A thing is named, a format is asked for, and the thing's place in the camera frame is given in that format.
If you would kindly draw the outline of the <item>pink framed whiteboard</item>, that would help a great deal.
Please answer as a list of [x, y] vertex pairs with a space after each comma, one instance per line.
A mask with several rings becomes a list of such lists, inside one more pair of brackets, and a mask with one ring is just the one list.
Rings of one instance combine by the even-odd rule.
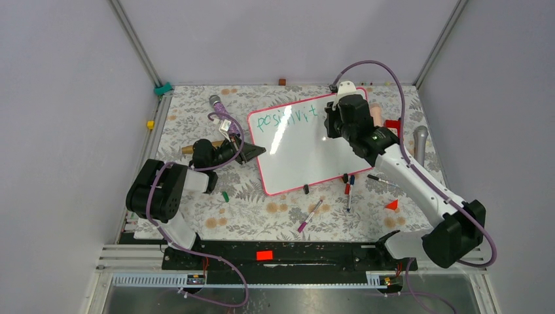
[[269, 196], [369, 170], [343, 138], [327, 137], [325, 106], [334, 94], [253, 111], [247, 115], [262, 189]]

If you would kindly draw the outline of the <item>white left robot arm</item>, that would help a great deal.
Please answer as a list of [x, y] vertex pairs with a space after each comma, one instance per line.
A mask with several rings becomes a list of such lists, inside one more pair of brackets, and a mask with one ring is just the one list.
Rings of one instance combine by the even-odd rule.
[[194, 269], [202, 263], [203, 252], [194, 245], [198, 234], [179, 212], [181, 196], [184, 192], [212, 193], [218, 180], [216, 169], [232, 161], [245, 164], [266, 149], [246, 143], [238, 134], [220, 143], [199, 139], [189, 149], [192, 161], [188, 166], [146, 160], [126, 195], [126, 208], [151, 222], [171, 248], [179, 249], [178, 261]]

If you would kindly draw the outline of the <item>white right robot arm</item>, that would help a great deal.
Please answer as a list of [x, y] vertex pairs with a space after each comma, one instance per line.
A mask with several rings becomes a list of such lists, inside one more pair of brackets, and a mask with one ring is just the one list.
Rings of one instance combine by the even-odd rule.
[[432, 229], [424, 234], [393, 232], [375, 252], [376, 263], [386, 270], [404, 257], [424, 254], [442, 268], [449, 268], [487, 241], [492, 249], [489, 261], [497, 258], [497, 248], [485, 230], [486, 209], [477, 200], [466, 202], [442, 186], [417, 163], [401, 140], [389, 129], [376, 127], [368, 101], [355, 92], [337, 93], [325, 107], [328, 137], [344, 138], [356, 156], [385, 173], [404, 190], [427, 218]]

